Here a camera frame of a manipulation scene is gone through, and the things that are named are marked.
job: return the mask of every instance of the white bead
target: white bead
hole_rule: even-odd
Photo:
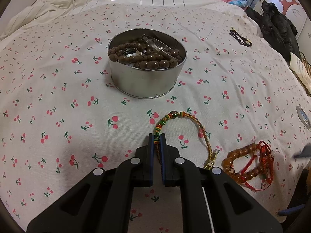
[[[255,151],[255,154],[256,154],[257,156],[260,156],[260,150],[257,149],[257,150]]]

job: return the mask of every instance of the bedsheet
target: bedsheet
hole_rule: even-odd
[[[133,157],[162,116],[184,110],[206,127],[217,166],[229,151],[254,141],[264,140],[276,151],[273,184],[257,193],[245,189],[276,216],[288,206],[307,163],[292,156],[311,138],[295,109],[301,105],[309,114],[308,97],[284,59],[237,6],[125,1],[87,1],[93,8],[84,10],[84,4],[76,8],[80,13],[25,25],[0,43],[0,198],[8,211],[26,230],[92,169],[115,168]],[[231,27],[252,47],[232,38]],[[165,32],[187,49],[169,94],[135,99],[113,85],[107,45],[132,28]],[[163,132],[182,157],[203,165],[207,150],[194,123],[175,119]],[[234,161],[234,168],[248,159]],[[154,186],[134,190],[129,232],[182,232],[179,189],[164,188],[156,162],[155,168]],[[250,184],[267,187],[258,177]]]

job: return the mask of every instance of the silver container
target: silver container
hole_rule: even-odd
[[[178,49],[183,61],[174,68],[142,70],[136,67],[112,62],[109,59],[111,78],[123,93],[142,99],[163,96],[171,91],[187,58],[185,47],[177,39],[163,32],[150,29],[132,29],[121,32],[109,42],[108,49],[124,43],[131,43],[143,34],[156,38],[172,49]]]

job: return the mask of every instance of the round badge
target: round badge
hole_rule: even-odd
[[[307,129],[309,130],[311,128],[311,124],[310,124],[310,120],[309,117],[307,116],[307,114],[304,112],[304,110],[300,107],[297,106],[296,107],[297,110],[297,114],[298,117],[300,119],[300,121],[307,127]]]

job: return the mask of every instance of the beaded necklace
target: beaded necklace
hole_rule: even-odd
[[[238,43],[240,44],[240,45],[242,45],[242,46],[247,46],[247,47],[251,47],[252,46],[252,43],[251,43],[251,41],[250,40],[248,40],[247,38],[245,38],[245,37],[242,37],[240,34],[238,34],[237,32],[236,32],[236,30],[235,29],[233,29],[232,27],[231,27],[231,30],[230,30],[230,32],[229,32],[229,35],[231,35],[232,37],[234,37],[237,41],[238,41]]]
[[[206,159],[203,168],[207,169],[207,170],[211,170],[212,167],[214,166],[215,163],[215,159],[216,159],[216,155],[217,154],[213,154],[212,149],[211,149],[211,145],[207,139],[206,133],[205,133],[205,129],[203,127],[203,125],[201,124],[201,122],[194,116],[187,114],[186,112],[182,111],[182,112],[178,112],[176,110],[171,111],[170,113],[168,113],[165,117],[163,117],[156,125],[155,127],[155,132],[154,132],[154,137],[153,137],[153,143],[155,146],[155,151],[158,157],[159,162],[161,162],[160,160],[160,135],[161,135],[161,130],[163,128],[163,126],[166,124],[166,122],[170,119],[175,119],[177,117],[188,117],[190,119],[192,119],[193,121],[196,122],[196,124],[200,127],[200,129],[202,130],[203,133],[203,137],[205,140],[205,143],[207,145],[207,151],[208,151],[208,158]],[[233,161],[236,158],[240,158],[243,156],[246,156],[247,154],[253,153],[253,157],[251,158],[251,160],[248,162],[248,164],[242,169],[241,173],[235,173],[233,166]],[[260,141],[258,144],[250,144],[246,147],[240,148],[240,149],[236,149],[232,152],[228,153],[228,156],[226,159],[223,160],[222,165],[224,168],[224,171],[232,178],[234,179],[237,183],[239,184],[245,184],[246,187],[248,187],[249,189],[251,189],[252,191],[261,191],[261,190],[257,190],[254,187],[252,187],[250,184],[247,183],[247,180],[251,180],[252,178],[258,176],[259,174],[262,174],[264,179],[267,181],[267,183],[269,184],[269,186],[272,184],[273,181],[273,175],[274,175],[274,171],[273,171],[273,159],[274,159],[274,155],[275,152],[273,152],[270,147],[264,142],[264,141]],[[247,171],[247,169],[250,167],[250,165],[253,163],[253,161],[260,156],[259,159],[259,165],[245,173]]]

